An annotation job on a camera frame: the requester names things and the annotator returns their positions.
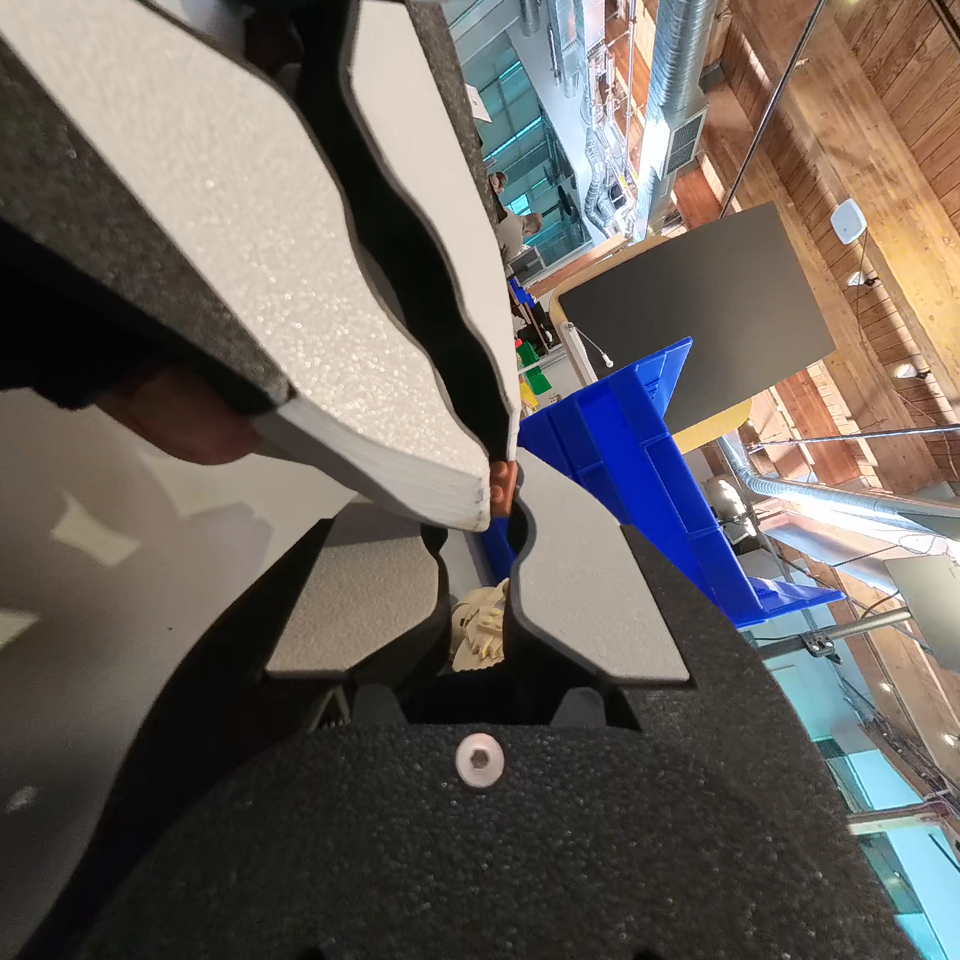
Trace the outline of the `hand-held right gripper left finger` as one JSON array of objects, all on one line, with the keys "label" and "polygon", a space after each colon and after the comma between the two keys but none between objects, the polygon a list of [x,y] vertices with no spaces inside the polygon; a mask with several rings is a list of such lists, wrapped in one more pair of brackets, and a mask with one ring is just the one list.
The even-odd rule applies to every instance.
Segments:
[{"label": "hand-held right gripper left finger", "polygon": [[444,582],[421,522],[373,503],[348,503],[333,519],[267,673],[347,676],[425,626],[447,597]]}]

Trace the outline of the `tan brown brick toy figure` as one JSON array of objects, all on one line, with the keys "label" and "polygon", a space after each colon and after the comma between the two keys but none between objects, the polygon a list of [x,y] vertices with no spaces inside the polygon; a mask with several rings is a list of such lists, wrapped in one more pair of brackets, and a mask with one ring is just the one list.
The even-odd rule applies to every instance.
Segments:
[{"label": "tan brown brick toy figure", "polygon": [[475,588],[464,594],[451,611],[453,672],[497,666],[504,661],[503,629],[510,580]]}]

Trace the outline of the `studio light panel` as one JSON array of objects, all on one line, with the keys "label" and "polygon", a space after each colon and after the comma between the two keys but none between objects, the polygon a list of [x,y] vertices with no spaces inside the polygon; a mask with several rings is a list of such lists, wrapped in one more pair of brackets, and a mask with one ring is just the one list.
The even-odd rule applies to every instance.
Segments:
[{"label": "studio light panel", "polygon": [[959,567],[947,556],[884,562],[926,646],[943,669],[959,672]]}]

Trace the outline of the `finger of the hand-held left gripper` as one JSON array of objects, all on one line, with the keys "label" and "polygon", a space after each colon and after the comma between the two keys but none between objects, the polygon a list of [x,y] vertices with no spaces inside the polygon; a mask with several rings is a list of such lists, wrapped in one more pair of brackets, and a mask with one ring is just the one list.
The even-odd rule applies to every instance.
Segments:
[{"label": "finger of the hand-held left gripper", "polygon": [[[129,28],[149,23],[118,2],[94,3],[96,45],[131,40]],[[435,527],[487,529],[493,460],[454,413],[426,351],[377,292],[382,277],[344,211],[346,188],[334,180],[332,160],[319,158],[318,135],[306,135],[305,113],[292,102],[295,92],[307,91],[301,29],[287,12],[262,9],[289,18],[293,41],[302,44],[290,90],[215,31],[195,27],[162,4],[139,3],[200,40],[219,42],[274,88],[256,93],[255,83],[237,69],[224,70],[225,86],[238,82],[249,95],[252,120],[229,118],[223,94],[200,93],[200,107],[187,107],[180,119],[169,106],[160,107],[160,117],[173,127],[168,148],[161,146],[160,124],[135,119],[132,102],[116,89],[110,97],[95,94],[93,105],[66,99],[109,166],[153,209],[201,279],[212,283],[289,379],[292,394],[276,409],[242,415],[288,459],[316,467],[387,510]],[[472,122],[462,117],[457,126],[448,110],[448,102],[459,99],[463,114],[465,94],[438,86],[413,4],[401,3],[411,13],[477,189],[476,157],[468,156],[466,145]],[[90,314],[71,295],[37,284],[24,267],[2,263],[2,349],[16,346],[18,330],[36,320],[43,346],[84,333]]]},{"label": "finger of the hand-held left gripper", "polygon": [[389,187],[375,261],[455,415],[493,461],[516,457],[521,399],[498,242],[402,2],[351,13],[344,98]]}]

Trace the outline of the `person's left hand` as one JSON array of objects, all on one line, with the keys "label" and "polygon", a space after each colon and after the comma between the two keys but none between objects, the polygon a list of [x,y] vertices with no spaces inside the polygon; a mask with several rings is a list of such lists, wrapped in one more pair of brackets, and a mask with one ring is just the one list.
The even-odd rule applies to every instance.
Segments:
[{"label": "person's left hand", "polygon": [[149,362],[100,390],[94,405],[148,444],[183,462],[222,466],[255,453],[261,436],[198,373]]}]

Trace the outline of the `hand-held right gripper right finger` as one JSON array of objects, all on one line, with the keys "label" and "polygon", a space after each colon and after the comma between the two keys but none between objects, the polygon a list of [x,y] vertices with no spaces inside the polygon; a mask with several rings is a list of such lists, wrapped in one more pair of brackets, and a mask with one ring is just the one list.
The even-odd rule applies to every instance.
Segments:
[{"label": "hand-held right gripper right finger", "polygon": [[527,524],[510,572],[518,625],[590,674],[622,686],[690,680],[617,518],[526,449],[513,505]]}]

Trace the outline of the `wooden shelf unit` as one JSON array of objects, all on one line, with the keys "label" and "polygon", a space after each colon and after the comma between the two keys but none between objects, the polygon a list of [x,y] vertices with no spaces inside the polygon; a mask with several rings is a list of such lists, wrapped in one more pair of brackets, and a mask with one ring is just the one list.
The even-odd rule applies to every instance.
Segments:
[{"label": "wooden shelf unit", "polygon": [[519,280],[507,278],[513,345],[518,368],[520,416],[533,416],[560,401],[562,392],[547,376],[547,367],[566,357],[559,335],[544,306]]}]

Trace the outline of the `small orange brick assembly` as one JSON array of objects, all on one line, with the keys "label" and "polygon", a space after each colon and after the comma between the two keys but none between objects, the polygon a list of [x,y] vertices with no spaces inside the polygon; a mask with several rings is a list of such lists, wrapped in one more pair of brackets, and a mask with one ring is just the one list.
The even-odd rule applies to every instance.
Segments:
[{"label": "small orange brick assembly", "polygon": [[513,509],[518,485],[519,465],[515,460],[490,461],[488,507],[492,520],[507,519]]}]

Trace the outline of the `grey desk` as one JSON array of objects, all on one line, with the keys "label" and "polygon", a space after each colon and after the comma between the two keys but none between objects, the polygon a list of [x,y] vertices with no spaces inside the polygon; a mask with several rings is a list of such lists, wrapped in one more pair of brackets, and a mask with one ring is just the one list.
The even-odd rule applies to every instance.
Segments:
[{"label": "grey desk", "polygon": [[63,891],[151,705],[213,621],[353,493],[174,459],[98,410],[2,394],[2,958]]}]

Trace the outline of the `black board with wooden edge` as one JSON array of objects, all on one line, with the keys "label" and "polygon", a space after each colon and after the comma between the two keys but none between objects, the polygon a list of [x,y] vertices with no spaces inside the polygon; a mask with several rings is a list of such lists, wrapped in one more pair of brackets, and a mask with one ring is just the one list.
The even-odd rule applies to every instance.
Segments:
[{"label": "black board with wooden edge", "polygon": [[682,453],[711,441],[692,433],[702,423],[835,350],[773,202],[626,249],[553,305],[609,356],[599,379],[691,341],[664,414]]}]

